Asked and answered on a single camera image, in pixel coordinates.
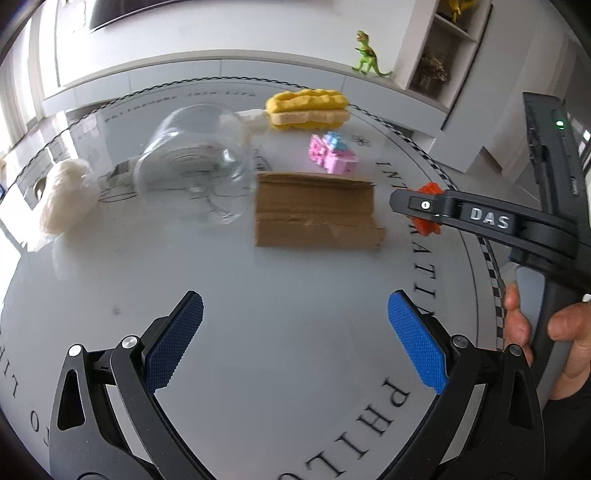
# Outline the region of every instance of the brown cardboard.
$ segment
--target brown cardboard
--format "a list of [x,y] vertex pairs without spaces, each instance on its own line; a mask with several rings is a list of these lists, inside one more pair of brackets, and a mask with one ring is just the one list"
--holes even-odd
[[374,186],[306,173],[258,174],[255,243],[259,247],[377,248],[385,229],[373,218]]

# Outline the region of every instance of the pink toy block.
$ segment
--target pink toy block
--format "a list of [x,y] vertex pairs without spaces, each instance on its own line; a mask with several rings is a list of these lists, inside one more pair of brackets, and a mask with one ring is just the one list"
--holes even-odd
[[310,138],[310,146],[308,148],[308,155],[310,159],[324,167],[324,159],[328,152],[328,147],[318,135],[312,135]]
[[328,173],[335,175],[347,175],[355,171],[357,160],[355,154],[348,150],[341,154],[329,152],[324,161],[324,167]]

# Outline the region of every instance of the yellow toy bread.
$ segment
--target yellow toy bread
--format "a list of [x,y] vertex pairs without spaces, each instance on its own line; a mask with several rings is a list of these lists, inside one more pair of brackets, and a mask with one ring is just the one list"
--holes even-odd
[[267,100],[267,113],[273,127],[283,130],[335,129],[350,118],[349,99],[336,90],[283,92]]

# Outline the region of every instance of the human hand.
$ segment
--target human hand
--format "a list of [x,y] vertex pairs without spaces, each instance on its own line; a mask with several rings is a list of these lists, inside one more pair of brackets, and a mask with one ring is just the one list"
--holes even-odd
[[[504,306],[505,347],[517,343],[523,348],[531,365],[534,355],[529,347],[531,325],[519,309],[517,284],[507,287]],[[561,400],[577,393],[585,384],[591,370],[591,305],[579,302],[555,313],[548,323],[548,336],[555,342],[572,340],[573,346],[560,378],[550,394],[551,400]]]

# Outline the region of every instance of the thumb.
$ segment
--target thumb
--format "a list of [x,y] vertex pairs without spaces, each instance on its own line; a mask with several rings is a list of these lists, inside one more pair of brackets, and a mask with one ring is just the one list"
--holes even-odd
[[577,393],[589,377],[591,306],[580,302],[556,313],[548,323],[548,335],[556,342],[573,342],[563,373],[550,397],[559,400]]

